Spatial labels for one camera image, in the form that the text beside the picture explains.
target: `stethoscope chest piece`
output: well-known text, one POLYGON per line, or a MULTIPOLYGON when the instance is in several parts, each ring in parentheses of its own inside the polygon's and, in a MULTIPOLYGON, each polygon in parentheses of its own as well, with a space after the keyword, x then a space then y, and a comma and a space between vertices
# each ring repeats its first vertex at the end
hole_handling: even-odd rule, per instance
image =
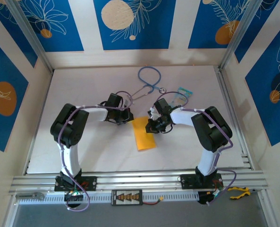
POLYGON ((159 92, 161 93, 161 94, 165 94, 166 93, 166 88, 164 88, 164 87, 161 87, 161 88, 159 88, 159 92))

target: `black cable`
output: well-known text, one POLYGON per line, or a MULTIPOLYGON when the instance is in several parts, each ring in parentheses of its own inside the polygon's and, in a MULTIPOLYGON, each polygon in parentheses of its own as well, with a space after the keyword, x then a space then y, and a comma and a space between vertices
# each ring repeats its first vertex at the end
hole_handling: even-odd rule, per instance
POLYGON ((103 101, 103 102, 100 103, 100 105, 104 105, 105 103, 106 103, 106 101, 103 101))
POLYGON ((172 126, 172 124, 171 124, 170 126, 171 126, 171 129, 170 129, 169 131, 166 131, 166 132, 162 132, 162 131, 161 131, 161 133, 162 133, 162 134, 166 134, 166 133, 171 132, 171 131, 172 131, 172 129, 173 129, 173 126, 172 126))

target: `yellow pliers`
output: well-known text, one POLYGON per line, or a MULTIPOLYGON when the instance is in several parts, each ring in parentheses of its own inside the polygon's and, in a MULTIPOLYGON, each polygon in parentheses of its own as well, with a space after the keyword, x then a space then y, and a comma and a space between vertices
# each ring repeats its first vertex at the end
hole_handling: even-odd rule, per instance
POLYGON ((239 196, 231 196, 230 197, 231 200, 239 200, 240 198, 243 198, 244 196, 251 195, 251 193, 259 192, 261 189, 255 189, 255 188, 249 189, 248 187, 245 187, 245 188, 238 188, 238 187, 228 188, 228 191, 232 191, 232 190, 237 190, 237 191, 244 192, 239 196))

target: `yellow sticky note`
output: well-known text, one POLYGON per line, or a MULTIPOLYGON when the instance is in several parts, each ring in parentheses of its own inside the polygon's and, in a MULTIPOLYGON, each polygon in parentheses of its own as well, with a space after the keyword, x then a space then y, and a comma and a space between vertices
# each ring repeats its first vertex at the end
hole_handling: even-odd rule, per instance
POLYGON ((148 117, 139 117, 135 118, 132 121, 136 137, 136 146, 138 147, 138 150, 145 150, 157 147, 154 142, 153 135, 146 133, 145 126, 147 125, 147 123, 148 117))

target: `white wall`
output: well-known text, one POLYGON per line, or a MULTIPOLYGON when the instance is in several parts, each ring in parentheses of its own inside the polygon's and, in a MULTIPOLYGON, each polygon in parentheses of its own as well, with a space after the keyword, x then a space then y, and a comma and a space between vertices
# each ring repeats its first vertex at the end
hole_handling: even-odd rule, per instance
POLYGON ((0 22, 0 48, 28 80, 29 85, 20 106, 5 152, 0 151, 0 225, 8 208, 8 191, 13 176, 21 175, 38 124, 50 74, 40 60, 30 65, 19 47, 0 22))
POLYGON ((47 56, 55 69, 146 64, 218 65, 226 49, 188 49, 200 1, 176 1, 168 50, 104 51, 93 1, 69 0, 84 52, 48 52, 47 56))
POLYGON ((280 143, 271 147, 245 81, 245 76, 280 31, 280 1, 240 64, 235 57, 226 67, 236 112, 253 158, 264 171, 280 213, 280 143))

